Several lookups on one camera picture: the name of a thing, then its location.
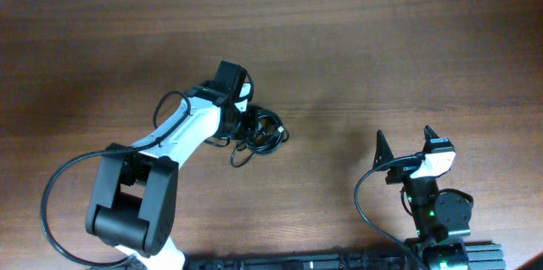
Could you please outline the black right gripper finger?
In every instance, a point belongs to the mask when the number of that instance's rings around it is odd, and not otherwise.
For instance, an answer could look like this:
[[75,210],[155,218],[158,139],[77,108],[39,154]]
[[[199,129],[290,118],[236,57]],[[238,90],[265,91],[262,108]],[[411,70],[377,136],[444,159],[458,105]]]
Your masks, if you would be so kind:
[[423,130],[425,139],[425,144],[423,145],[424,154],[438,154],[455,151],[455,147],[450,139],[441,138],[430,125],[425,126]]
[[382,130],[378,130],[376,134],[376,152],[372,164],[372,169],[382,171],[385,166],[394,159],[394,155],[389,147],[389,143],[384,136]]

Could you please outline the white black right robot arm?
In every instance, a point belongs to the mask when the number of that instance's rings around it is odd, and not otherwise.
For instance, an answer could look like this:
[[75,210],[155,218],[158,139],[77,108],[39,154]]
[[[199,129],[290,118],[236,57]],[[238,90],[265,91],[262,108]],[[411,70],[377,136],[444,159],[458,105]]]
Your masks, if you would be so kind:
[[452,167],[456,150],[429,126],[424,145],[413,155],[395,157],[384,133],[377,131],[372,167],[386,172],[388,185],[401,184],[417,237],[406,239],[411,269],[469,269],[464,239],[470,235],[473,196],[453,188],[439,188],[437,180]]

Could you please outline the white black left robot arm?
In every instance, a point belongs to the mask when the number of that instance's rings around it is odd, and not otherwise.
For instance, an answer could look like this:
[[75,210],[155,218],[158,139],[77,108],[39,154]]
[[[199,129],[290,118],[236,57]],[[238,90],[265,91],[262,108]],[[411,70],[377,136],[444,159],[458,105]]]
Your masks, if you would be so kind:
[[252,93],[237,96],[191,90],[147,137],[129,146],[112,143],[101,157],[86,231],[145,269],[181,269],[186,257],[171,230],[178,172],[208,138],[238,140],[254,126]]

